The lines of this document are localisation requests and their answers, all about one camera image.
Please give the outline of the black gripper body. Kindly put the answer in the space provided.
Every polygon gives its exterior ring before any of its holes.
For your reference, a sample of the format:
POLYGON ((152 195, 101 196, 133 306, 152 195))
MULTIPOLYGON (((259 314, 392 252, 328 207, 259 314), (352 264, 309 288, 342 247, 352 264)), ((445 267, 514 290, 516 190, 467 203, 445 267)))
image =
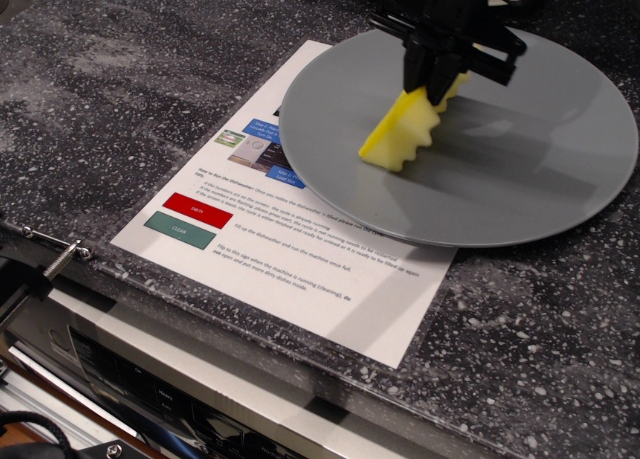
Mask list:
POLYGON ((402 41, 423 45, 434 59, 462 55, 467 70, 506 85, 527 46, 491 12, 489 0, 376 0, 370 23, 402 41))

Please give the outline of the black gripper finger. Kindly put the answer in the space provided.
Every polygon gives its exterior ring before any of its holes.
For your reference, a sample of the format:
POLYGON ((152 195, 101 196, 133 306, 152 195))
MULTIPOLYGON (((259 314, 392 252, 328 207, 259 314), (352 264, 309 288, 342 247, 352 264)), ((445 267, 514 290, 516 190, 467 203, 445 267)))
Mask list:
POLYGON ((409 43, 403 58, 403 89, 405 92, 426 86, 433 66, 433 52, 423 45, 409 43))
POLYGON ((433 106, 442 102, 458 75, 467 72, 467 64, 462 55, 455 53, 439 55, 434 59, 426 83, 427 97, 433 106))

